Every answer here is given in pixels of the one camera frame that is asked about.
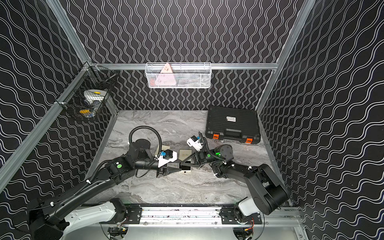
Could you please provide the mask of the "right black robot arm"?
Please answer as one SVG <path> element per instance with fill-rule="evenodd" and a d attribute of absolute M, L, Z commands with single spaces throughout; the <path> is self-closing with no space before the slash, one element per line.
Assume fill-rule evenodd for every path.
<path fill-rule="evenodd" d="M 245 183 L 256 207 L 265 215 L 289 200 L 288 190 L 269 165 L 245 166 L 235 163 L 230 145 L 221 145 L 212 150 L 203 147 L 181 161 L 181 164 L 191 168 L 208 164 L 217 178 Z"/>

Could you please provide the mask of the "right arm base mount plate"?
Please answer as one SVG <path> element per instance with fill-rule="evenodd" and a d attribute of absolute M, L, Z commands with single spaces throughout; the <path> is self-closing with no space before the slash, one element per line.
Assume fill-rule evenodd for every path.
<path fill-rule="evenodd" d="M 261 225 L 263 223 L 259 213 L 245 216 L 237 208 L 222 208 L 219 216 L 223 225 Z"/>

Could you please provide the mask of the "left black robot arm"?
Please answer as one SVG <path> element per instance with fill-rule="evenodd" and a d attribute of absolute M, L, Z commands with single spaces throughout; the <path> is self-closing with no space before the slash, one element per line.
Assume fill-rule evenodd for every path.
<path fill-rule="evenodd" d="M 150 152 L 150 142 L 139 139 L 130 144 L 126 154 L 102 162 L 88 179 L 77 186 L 47 199 L 35 199 L 28 204 L 27 217 L 33 240 L 58 240 L 70 223 L 65 217 L 97 194 L 133 177 L 137 170 L 155 170 L 157 176 L 179 172 L 178 154 L 167 149 L 156 156 Z"/>

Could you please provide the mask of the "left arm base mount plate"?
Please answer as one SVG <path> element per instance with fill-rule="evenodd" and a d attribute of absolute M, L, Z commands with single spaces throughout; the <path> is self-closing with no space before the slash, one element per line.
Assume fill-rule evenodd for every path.
<path fill-rule="evenodd" d="M 142 216 L 142 208 L 125 208 L 117 209 L 116 214 L 112 217 L 111 220 L 107 222 L 101 222 L 101 224 L 114 224 L 114 225 L 124 225 L 124 224 L 139 224 Z"/>

